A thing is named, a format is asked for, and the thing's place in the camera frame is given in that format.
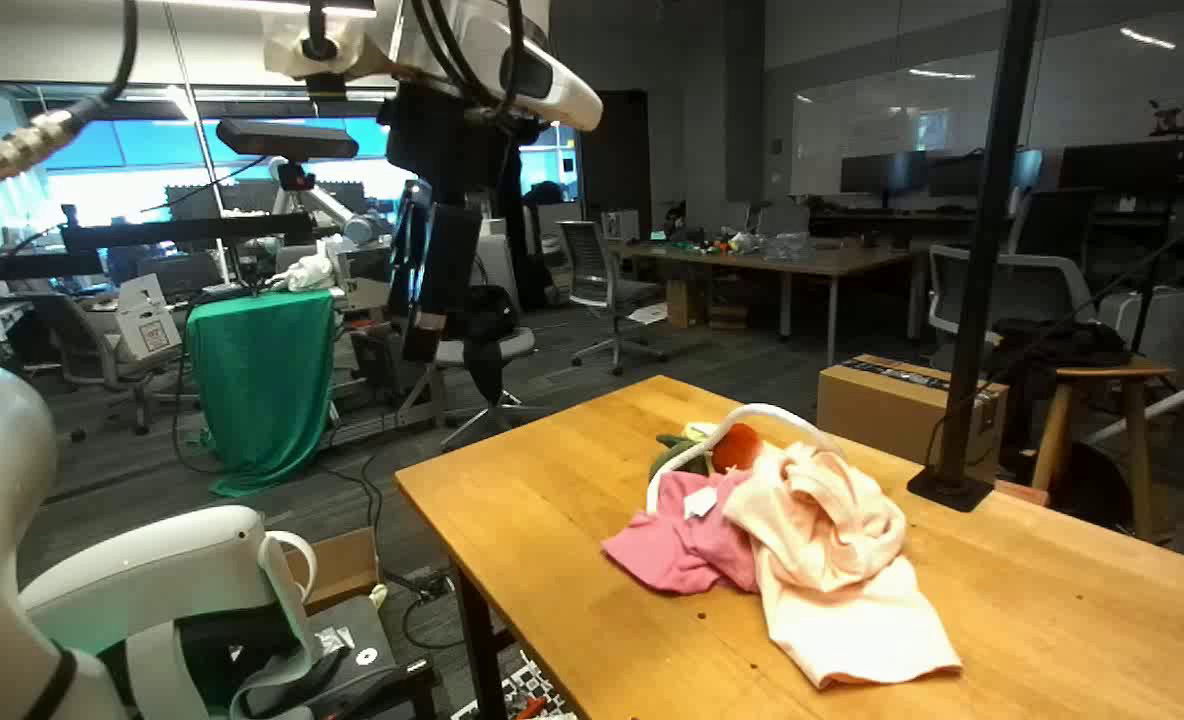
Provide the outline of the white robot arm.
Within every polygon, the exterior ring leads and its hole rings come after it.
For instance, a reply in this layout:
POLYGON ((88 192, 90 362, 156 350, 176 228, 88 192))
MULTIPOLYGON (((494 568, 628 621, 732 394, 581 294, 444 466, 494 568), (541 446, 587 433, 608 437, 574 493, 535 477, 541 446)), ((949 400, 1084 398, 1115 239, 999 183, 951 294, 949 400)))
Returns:
POLYGON ((591 132, 601 91, 544 48, 548 0, 292 0, 263 21, 263 68, 292 82, 420 84, 591 132))

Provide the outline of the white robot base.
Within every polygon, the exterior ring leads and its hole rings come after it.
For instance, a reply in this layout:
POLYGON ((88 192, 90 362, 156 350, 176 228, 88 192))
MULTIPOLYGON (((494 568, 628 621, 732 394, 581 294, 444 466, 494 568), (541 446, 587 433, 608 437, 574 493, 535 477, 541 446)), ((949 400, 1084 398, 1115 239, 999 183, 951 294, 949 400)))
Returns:
POLYGON ((216 503, 98 541, 32 584, 16 557, 58 473, 44 398, 0 370, 0 720, 315 720, 325 666, 292 531, 216 503), (272 616, 289 645, 202 693, 183 630, 272 616))

